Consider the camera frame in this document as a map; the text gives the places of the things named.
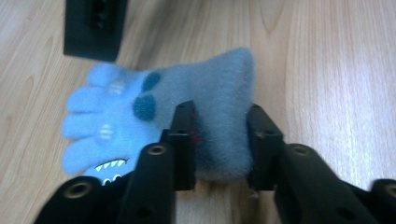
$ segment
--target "light wooden surface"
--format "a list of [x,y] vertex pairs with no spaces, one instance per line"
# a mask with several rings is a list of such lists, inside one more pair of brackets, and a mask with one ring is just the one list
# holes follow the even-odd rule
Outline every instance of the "light wooden surface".
[[[368,189],[396,178],[395,22],[393,0],[130,0],[117,63],[144,69],[251,47],[256,103],[285,140]],[[63,23],[64,1],[0,1],[0,223],[31,223],[66,180],[64,105],[95,62],[62,55]],[[178,223],[276,222],[271,194],[200,186],[178,194]]]

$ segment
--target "wooden table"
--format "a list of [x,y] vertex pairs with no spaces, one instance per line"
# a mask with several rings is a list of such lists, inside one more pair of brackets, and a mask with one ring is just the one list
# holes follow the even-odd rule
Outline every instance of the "wooden table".
[[[130,0],[117,64],[256,58],[257,104],[288,143],[315,148],[368,189],[396,178],[396,1]],[[64,57],[64,1],[0,2],[0,217],[31,223],[65,180],[65,101],[96,62]],[[177,223],[276,222],[271,194],[200,183],[178,194]]]

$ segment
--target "wood grain surface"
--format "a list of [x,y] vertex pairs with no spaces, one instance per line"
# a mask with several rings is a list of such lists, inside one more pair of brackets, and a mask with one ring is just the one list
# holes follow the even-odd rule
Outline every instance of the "wood grain surface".
[[[130,0],[117,64],[200,62],[235,47],[256,58],[256,98],[288,143],[316,149],[368,189],[396,179],[396,1]],[[67,97],[96,62],[64,57],[64,1],[0,1],[0,223],[32,223],[68,177]],[[272,193],[200,182],[177,223],[276,223]]]

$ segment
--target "dark blue spot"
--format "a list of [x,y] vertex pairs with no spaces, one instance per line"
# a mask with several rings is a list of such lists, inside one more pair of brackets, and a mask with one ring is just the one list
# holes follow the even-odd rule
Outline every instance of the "dark blue spot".
[[134,115],[144,121],[151,121],[155,117],[155,100],[152,95],[138,97],[133,104]]
[[142,92],[151,91],[155,85],[160,81],[161,75],[156,72],[148,74],[142,85]]

